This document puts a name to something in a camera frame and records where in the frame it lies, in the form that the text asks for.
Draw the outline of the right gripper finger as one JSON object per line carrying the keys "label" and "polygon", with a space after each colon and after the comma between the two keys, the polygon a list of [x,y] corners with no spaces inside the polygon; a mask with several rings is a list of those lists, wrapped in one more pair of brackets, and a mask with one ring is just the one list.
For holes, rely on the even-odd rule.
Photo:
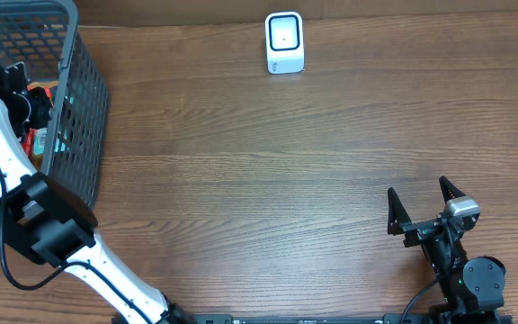
{"label": "right gripper finger", "polygon": [[439,184],[445,203],[452,199],[465,196],[465,194],[460,189],[458,189],[445,175],[439,177]]}
{"label": "right gripper finger", "polygon": [[393,187],[388,189],[388,234],[404,234],[412,221]]}

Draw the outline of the teal wet wipes pack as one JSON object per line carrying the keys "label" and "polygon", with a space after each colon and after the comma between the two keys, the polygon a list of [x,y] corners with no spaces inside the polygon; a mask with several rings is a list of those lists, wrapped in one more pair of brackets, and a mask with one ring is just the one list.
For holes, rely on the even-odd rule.
{"label": "teal wet wipes pack", "polygon": [[74,137],[73,126],[71,125],[71,122],[74,120],[72,104],[73,98],[66,96],[61,113],[61,125],[58,129],[58,140],[55,147],[56,152],[69,151],[71,148]]}

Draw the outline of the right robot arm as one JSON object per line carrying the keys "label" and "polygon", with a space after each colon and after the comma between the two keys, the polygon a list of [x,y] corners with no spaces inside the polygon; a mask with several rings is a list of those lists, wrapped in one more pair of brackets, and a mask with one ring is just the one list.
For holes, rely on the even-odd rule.
{"label": "right robot arm", "polygon": [[[478,203],[458,189],[447,177],[439,184],[445,202],[432,220],[413,222],[394,188],[388,189],[388,234],[403,235],[404,246],[419,246],[434,272],[434,279],[418,292],[398,318],[400,323],[511,323],[501,315],[505,304],[506,268],[491,256],[468,258],[461,244],[465,232],[473,230],[481,214]],[[411,310],[432,287],[439,285],[443,304],[426,314]]]}

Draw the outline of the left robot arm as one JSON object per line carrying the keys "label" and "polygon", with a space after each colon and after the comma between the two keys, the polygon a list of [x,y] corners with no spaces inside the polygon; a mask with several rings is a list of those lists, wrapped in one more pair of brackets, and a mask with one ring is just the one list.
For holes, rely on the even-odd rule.
{"label": "left robot arm", "polygon": [[38,290],[67,272],[118,311],[115,323],[192,323],[193,317],[142,281],[107,247],[98,220],[76,194],[41,173],[22,147],[46,127],[53,103],[28,87],[24,65],[0,65],[0,265],[7,281]]}

